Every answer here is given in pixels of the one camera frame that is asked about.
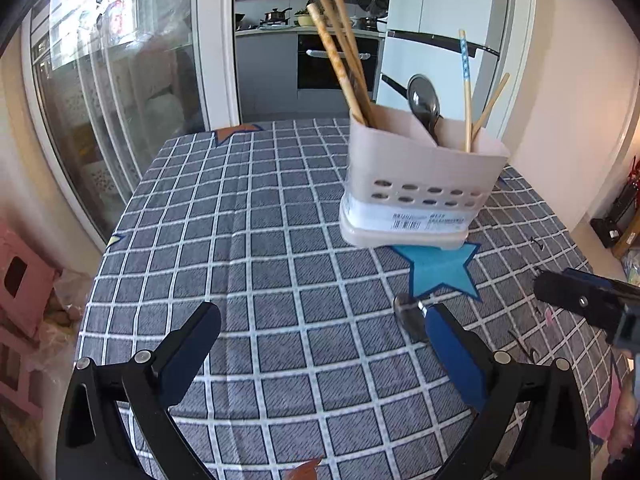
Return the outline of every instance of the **wooden chopstick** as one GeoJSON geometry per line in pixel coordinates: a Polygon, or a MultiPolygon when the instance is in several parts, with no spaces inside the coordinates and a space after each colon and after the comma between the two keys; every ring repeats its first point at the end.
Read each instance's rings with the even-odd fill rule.
{"type": "Polygon", "coordinates": [[[466,46],[466,32],[461,28],[460,53],[462,54],[462,75],[465,81],[465,151],[471,153],[471,75],[469,72],[469,51],[466,46]]]}
{"type": "Polygon", "coordinates": [[[340,14],[340,20],[342,21],[342,26],[344,27],[344,31],[347,35],[347,40],[349,41],[349,45],[351,45],[351,51],[358,61],[358,69],[360,70],[360,76],[364,79],[364,70],[362,68],[362,63],[360,62],[360,53],[358,52],[358,43],[356,41],[356,37],[353,33],[353,29],[351,28],[351,20],[349,19],[349,13],[347,12],[347,7],[344,4],[344,0],[335,0],[335,6],[338,8],[338,13],[340,14]]]}
{"type": "Polygon", "coordinates": [[[369,100],[369,94],[367,93],[367,83],[360,72],[362,66],[358,63],[356,56],[351,51],[351,47],[348,43],[347,37],[344,35],[342,27],[340,26],[340,21],[338,20],[338,16],[335,13],[334,6],[331,3],[331,0],[320,0],[320,2],[324,7],[325,15],[327,15],[331,22],[334,24],[335,36],[336,38],[338,38],[338,43],[340,44],[340,47],[344,52],[344,57],[347,60],[347,65],[349,66],[351,73],[353,73],[356,79],[355,93],[361,110],[364,113],[367,123],[369,123],[372,128],[377,128],[376,119],[373,115],[373,109],[371,107],[371,101],[369,100]]]}
{"type": "Polygon", "coordinates": [[[487,117],[491,113],[491,110],[494,108],[495,102],[498,100],[498,97],[500,97],[500,94],[502,93],[504,86],[508,83],[510,76],[511,74],[509,74],[509,72],[505,73],[502,76],[502,79],[500,80],[500,84],[498,85],[498,88],[495,89],[494,94],[491,96],[491,99],[489,99],[489,102],[486,104],[486,107],[482,111],[482,115],[478,119],[478,122],[474,124],[473,131],[471,133],[471,142],[476,140],[476,135],[480,131],[480,128],[482,127],[484,122],[487,120],[487,117]]]}
{"type": "Polygon", "coordinates": [[[360,110],[360,105],[358,104],[358,100],[356,99],[356,94],[354,93],[353,88],[351,87],[351,83],[349,82],[347,71],[344,69],[344,65],[342,64],[342,60],[340,59],[338,50],[335,47],[333,38],[326,30],[326,26],[324,24],[324,21],[322,20],[322,17],[320,16],[318,7],[316,7],[316,4],[309,4],[308,6],[306,6],[306,10],[309,11],[311,18],[316,24],[318,35],[320,36],[322,44],[324,45],[324,49],[329,56],[331,66],[334,67],[334,72],[338,78],[338,83],[340,83],[340,88],[342,88],[344,98],[347,99],[347,104],[349,105],[353,117],[361,124],[369,126],[364,120],[362,111],[360,110]]]}

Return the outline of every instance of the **gray plaid tablecloth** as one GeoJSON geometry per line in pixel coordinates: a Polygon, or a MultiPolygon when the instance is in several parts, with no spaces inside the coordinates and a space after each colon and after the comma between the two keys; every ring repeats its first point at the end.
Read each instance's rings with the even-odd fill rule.
{"type": "MultiPolygon", "coordinates": [[[[276,480],[320,457],[322,479],[428,478],[472,415],[433,350],[396,325],[409,263],[340,236],[347,123],[259,126],[219,146],[203,133],[160,150],[103,256],[77,356],[126,361],[212,301],[223,332],[170,413],[219,479],[276,480]]],[[[492,349],[523,361],[517,338],[539,363],[567,358],[593,415],[609,387],[604,335],[561,310],[546,322],[532,294],[535,267],[591,270],[566,228],[507,167],[469,241],[481,245],[469,271],[482,301],[446,288],[433,301],[492,349]]],[[[128,406],[120,411],[143,466],[163,478],[128,406]]],[[[523,419],[519,406],[506,447],[523,419]]]]}

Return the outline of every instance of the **oven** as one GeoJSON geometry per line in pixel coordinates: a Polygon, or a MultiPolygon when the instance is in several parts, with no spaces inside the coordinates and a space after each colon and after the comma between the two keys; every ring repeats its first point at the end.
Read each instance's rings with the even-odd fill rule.
{"type": "MultiPolygon", "coordinates": [[[[332,36],[332,38],[346,66],[342,49],[336,37],[332,36]]],[[[356,43],[367,82],[367,91],[373,92],[380,40],[356,38],[356,43]]],[[[317,34],[298,34],[298,89],[340,89],[331,61],[317,34]]]]}

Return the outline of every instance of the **metal spoon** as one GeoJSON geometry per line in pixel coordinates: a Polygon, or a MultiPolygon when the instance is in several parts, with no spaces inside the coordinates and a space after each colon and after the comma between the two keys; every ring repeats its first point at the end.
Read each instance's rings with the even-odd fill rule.
{"type": "Polygon", "coordinates": [[[437,143],[435,131],[440,118],[440,101],[433,84],[422,74],[416,74],[409,79],[406,93],[411,111],[437,143]]]}

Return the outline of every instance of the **glass door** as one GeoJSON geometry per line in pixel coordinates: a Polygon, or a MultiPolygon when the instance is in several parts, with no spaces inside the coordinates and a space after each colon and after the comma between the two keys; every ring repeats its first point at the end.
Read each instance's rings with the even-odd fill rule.
{"type": "Polygon", "coordinates": [[[206,129],[196,0],[40,0],[23,27],[49,165],[107,240],[164,142],[206,129]]]}

